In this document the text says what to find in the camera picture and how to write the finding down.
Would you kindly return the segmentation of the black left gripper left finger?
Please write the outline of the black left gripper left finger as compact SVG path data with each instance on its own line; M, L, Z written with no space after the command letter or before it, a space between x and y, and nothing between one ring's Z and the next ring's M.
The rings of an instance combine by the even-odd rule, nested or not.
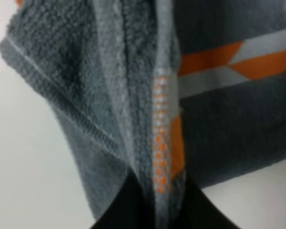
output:
M141 186L132 172L112 204L92 226L92 229L154 228L154 210L146 203Z

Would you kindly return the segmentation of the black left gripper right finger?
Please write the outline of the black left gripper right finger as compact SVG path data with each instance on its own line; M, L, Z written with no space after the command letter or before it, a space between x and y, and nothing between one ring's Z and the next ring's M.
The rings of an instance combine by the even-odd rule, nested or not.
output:
M186 173L170 179L169 229L236 229Z

